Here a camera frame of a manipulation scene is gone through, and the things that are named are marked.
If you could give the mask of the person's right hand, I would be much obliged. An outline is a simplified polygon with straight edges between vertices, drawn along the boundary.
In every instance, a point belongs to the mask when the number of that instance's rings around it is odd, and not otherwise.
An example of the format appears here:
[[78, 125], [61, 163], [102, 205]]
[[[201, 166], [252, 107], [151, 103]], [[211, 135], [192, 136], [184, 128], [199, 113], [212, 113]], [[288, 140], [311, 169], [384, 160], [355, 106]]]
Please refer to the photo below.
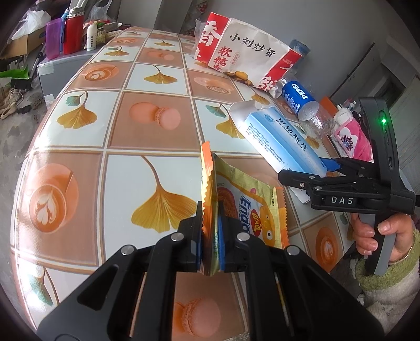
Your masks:
[[[351, 224], [357, 251], [363, 256], [372, 255], [378, 248], [378, 242], [374, 239], [375, 229], [363, 223], [357, 213], [351, 214]], [[392, 215], [389, 219], [378, 224], [377, 231], [383, 236], [396, 235], [389, 258], [391, 263], [402, 260], [414, 244], [414, 224], [408, 215], [401, 213]]]

